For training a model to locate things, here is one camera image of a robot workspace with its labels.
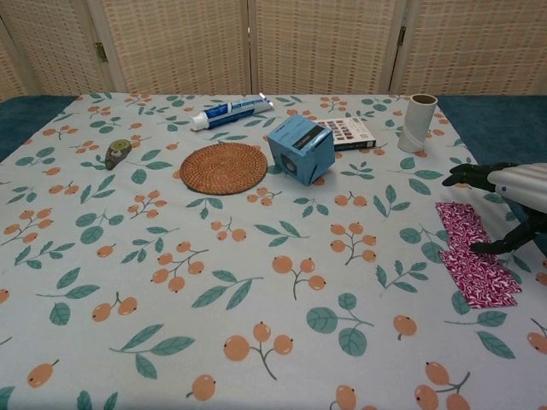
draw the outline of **blue cardboard box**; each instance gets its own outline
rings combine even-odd
[[[334,163],[332,130],[293,115],[268,135],[275,165],[311,185]]]

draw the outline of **wicker divider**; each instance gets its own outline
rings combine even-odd
[[[0,33],[0,103],[12,97],[24,96],[27,94],[23,78],[17,70],[15,60],[9,53],[9,46],[6,44],[8,38]]]
[[[246,0],[101,0],[128,91],[250,91]]]
[[[411,8],[391,92],[545,91],[547,2],[422,0]]]
[[[82,0],[5,1],[0,15],[43,93],[78,95],[111,88]]]
[[[253,90],[387,91],[404,2],[250,0]]]

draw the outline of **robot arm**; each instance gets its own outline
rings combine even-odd
[[[450,169],[444,186],[467,183],[482,190],[519,203],[528,214],[503,239],[494,243],[473,243],[473,252],[499,255],[518,249],[534,239],[539,232],[547,232],[547,163],[517,165],[500,162],[491,166],[463,164]]]

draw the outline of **paper towel roll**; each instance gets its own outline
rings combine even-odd
[[[437,98],[434,96],[414,94],[410,98],[397,145],[399,149],[405,152],[416,152],[424,148],[424,140],[436,107]]]

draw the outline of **woven rattan coaster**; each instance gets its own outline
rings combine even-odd
[[[230,195],[262,181],[267,167],[259,149],[244,143],[218,143],[188,155],[180,166],[180,179],[203,194]]]

